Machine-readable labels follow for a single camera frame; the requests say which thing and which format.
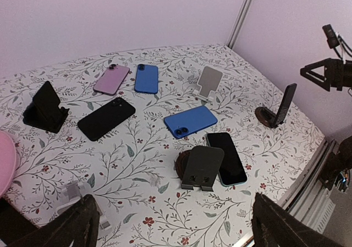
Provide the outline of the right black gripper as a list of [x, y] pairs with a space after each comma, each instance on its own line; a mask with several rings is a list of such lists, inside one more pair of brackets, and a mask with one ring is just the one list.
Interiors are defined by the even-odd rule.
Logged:
[[351, 87], [351, 61], [326, 58], [304, 66], [300, 75], [319, 87], [329, 91], [332, 87], [342, 90]]

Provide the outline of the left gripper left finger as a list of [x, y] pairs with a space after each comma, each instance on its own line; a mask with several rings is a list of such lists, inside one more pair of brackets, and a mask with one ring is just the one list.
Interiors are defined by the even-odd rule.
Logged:
[[96, 246], [99, 213], [94, 197], [82, 197], [57, 218], [9, 246]]

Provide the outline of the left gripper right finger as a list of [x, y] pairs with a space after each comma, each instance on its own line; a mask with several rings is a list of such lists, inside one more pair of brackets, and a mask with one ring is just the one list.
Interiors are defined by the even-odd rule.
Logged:
[[255, 246], [340, 246], [299, 222], [261, 193], [255, 195], [252, 232]]

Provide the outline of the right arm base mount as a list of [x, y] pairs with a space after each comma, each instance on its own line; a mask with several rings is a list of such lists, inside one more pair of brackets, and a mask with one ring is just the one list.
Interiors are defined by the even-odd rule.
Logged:
[[343, 140], [329, 154], [319, 174], [322, 185], [331, 191], [347, 191], [351, 182], [351, 136]]

